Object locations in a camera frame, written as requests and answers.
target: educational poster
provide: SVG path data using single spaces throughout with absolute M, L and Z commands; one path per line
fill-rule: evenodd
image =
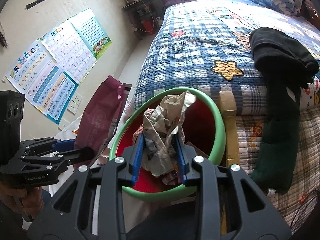
M 50 120 L 59 123 L 77 84 L 40 41 L 12 64 L 7 79 Z
M 109 47 L 111 40 L 102 29 L 91 9 L 87 9 L 72 18 L 70 22 L 76 28 L 88 48 L 98 59 Z
M 96 63 L 96 58 L 69 20 L 39 40 L 78 85 Z

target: brown plaid blanket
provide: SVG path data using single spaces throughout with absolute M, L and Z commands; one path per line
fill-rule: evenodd
M 240 164 L 247 174 L 252 173 L 257 161 L 264 118 L 236 117 Z M 316 204 L 314 190 L 319 189 L 320 184 L 319 152 L 320 107 L 315 107 L 300 113 L 300 141 L 291 188 L 286 194 L 276 193 L 269 198 L 289 226 L 292 225 L 292 233 L 303 224 Z M 308 202 L 298 210 L 304 201 Z

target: blue plaid bedspread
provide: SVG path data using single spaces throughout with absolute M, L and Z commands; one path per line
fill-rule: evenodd
M 249 44 L 251 31 L 263 26 L 296 38 L 320 60 L 320 31 L 302 17 L 247 0 L 198 0 L 169 7 L 142 66 L 132 110 L 164 90 L 193 87 L 216 103 L 219 91 L 231 90 L 237 114 L 266 114 L 266 87 Z M 301 109 L 319 103 L 318 78 L 319 73 L 304 91 Z

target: metal bolt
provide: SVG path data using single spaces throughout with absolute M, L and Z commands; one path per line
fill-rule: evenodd
M 193 158 L 195 160 L 196 163 L 201 163 L 204 161 L 204 158 L 202 156 L 196 156 Z
M 230 166 L 230 168 L 233 170 L 233 171 L 239 171 L 240 170 L 240 166 L 238 164 L 232 164 Z
M 88 166 L 87 165 L 81 165 L 78 169 L 79 169 L 80 172 L 85 172 L 85 171 L 88 170 Z
M 124 162 L 124 158 L 123 157 L 117 157 L 117 158 L 115 158 L 115 162 L 116 163 L 123 163 Z

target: quilted blanket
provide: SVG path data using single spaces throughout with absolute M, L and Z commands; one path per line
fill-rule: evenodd
M 320 31 L 302 17 L 280 14 L 247 0 L 198 0 L 169 7 L 142 66 L 132 114 L 154 95 L 175 87 L 193 87 L 216 103 L 231 90 L 237 114 L 264 115 L 266 87 L 254 68 L 249 35 L 259 27 L 283 31 L 320 60 Z M 302 91 L 301 110 L 319 103 L 319 77 Z
M 286 194 L 276 193 L 269 198 L 286 222 L 292 225 L 293 233 L 313 210 L 316 204 L 314 190 L 320 187 L 319 113 L 320 106 L 300 112 L 300 141 L 292 185 Z M 251 174 L 255 168 L 264 118 L 264 116 L 236 117 L 240 165 L 247 174 Z

